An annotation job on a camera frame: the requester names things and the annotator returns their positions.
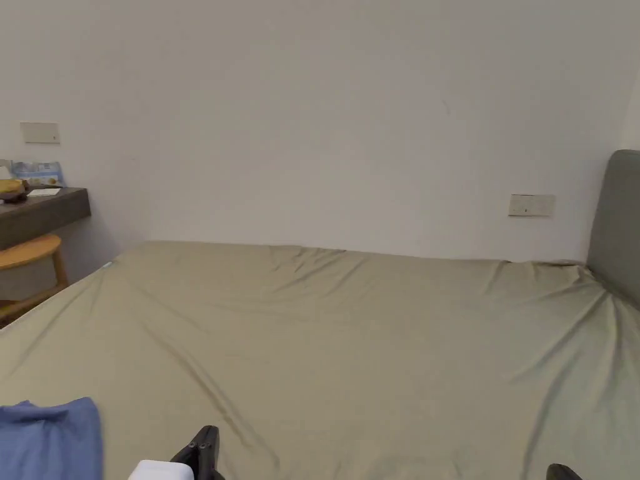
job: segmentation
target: food item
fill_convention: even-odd
[[[16,179],[0,180],[0,193],[21,193],[24,191],[22,182]]]

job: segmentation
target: blue towel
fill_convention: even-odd
[[[0,479],[101,480],[100,417],[93,401],[0,407]]]

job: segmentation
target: paper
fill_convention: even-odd
[[[58,193],[61,188],[40,188],[38,190],[32,190],[27,196],[52,196]]]

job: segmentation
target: wall switch plate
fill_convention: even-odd
[[[511,195],[509,216],[550,217],[555,207],[555,195]]]
[[[60,144],[58,124],[20,124],[24,143]]]

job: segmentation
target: mattress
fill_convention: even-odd
[[[0,403],[96,402],[106,480],[206,424],[227,480],[640,472],[640,313],[576,265],[145,243],[0,359]]]

